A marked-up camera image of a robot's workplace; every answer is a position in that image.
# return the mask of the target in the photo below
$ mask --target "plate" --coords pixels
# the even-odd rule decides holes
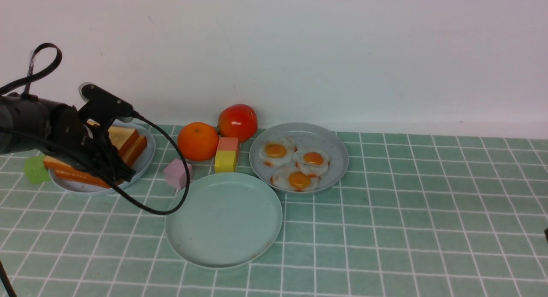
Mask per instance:
[[[124,128],[135,128],[139,135],[146,136],[147,140],[145,150],[143,151],[143,153],[141,153],[139,158],[137,158],[133,166],[131,166],[131,168],[137,171],[137,173],[135,174],[135,176],[133,176],[130,182],[125,181],[119,185],[119,187],[123,189],[139,180],[139,178],[141,178],[141,176],[145,174],[146,170],[150,166],[150,163],[152,162],[154,153],[156,152],[156,141],[154,140],[154,136],[152,135],[152,133],[150,133],[150,131],[137,124],[122,123],[119,120],[115,120],[113,125]],[[53,183],[55,183],[57,186],[75,194],[81,194],[84,196],[103,196],[105,194],[115,192],[115,190],[113,190],[112,188],[106,189],[100,186],[95,186],[93,184],[83,184],[82,182],[61,179],[55,175],[53,169],[49,169],[49,177],[51,177],[51,180],[53,180]]]
[[[312,146],[325,151],[329,155],[331,161],[329,170],[321,176],[317,189],[303,192],[289,191],[278,188],[270,183],[270,177],[272,177],[272,174],[278,168],[266,166],[259,159],[259,151],[265,141],[280,137],[293,137],[297,148]],[[346,173],[348,161],[348,150],[346,150],[346,146],[337,135],[320,126],[305,123],[288,123],[271,127],[261,133],[251,145],[251,149],[249,149],[249,162],[255,174],[272,188],[286,193],[319,193],[331,188]]]
[[[203,268],[231,268],[270,248],[282,227],[282,204],[258,178],[216,173],[192,182],[186,201],[166,216],[165,225],[170,246],[187,262]]]

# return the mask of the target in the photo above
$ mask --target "red tomato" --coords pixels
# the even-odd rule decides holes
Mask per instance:
[[[245,104],[235,104],[219,115],[219,132],[223,137],[237,137],[244,143],[257,132],[257,115]]]

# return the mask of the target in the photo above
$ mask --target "fried egg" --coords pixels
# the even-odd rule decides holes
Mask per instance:
[[[295,166],[310,177],[319,177],[329,169],[329,155],[321,149],[314,147],[301,147],[293,153]]]
[[[312,191],[318,187],[319,177],[310,177],[295,166],[282,166],[270,178],[270,182],[284,190]]]
[[[259,159],[267,166],[285,166],[293,162],[293,153],[295,151],[293,137],[281,137],[264,142],[259,151]]]

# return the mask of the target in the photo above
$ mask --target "orange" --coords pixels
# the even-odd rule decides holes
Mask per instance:
[[[192,161],[205,161],[214,157],[219,144],[215,128],[205,123],[190,123],[181,129],[177,146],[185,158]]]

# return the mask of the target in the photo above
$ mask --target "bread slice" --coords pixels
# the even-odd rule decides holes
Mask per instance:
[[[129,150],[123,155],[122,160],[124,160],[125,164],[128,166],[133,166],[135,164],[135,161],[139,158],[139,156],[143,153],[145,148],[147,147],[147,139],[144,136],[140,136],[137,138],[137,141],[133,143],[129,147]],[[82,182],[84,184],[93,184],[95,186],[100,186],[103,188],[110,188],[108,184],[106,184],[101,178],[96,178],[91,176],[88,173],[80,172],[77,170],[72,169],[72,171],[65,171],[65,170],[54,170],[55,175],[61,179],[70,180],[70,181],[77,181]]]
[[[133,128],[111,126],[108,128],[108,138],[112,142],[112,145],[118,149],[118,154],[123,158],[129,148],[139,138],[139,133]],[[43,162],[46,169],[63,170],[65,172],[73,172],[75,174],[79,172],[68,164],[50,156],[45,157]]]

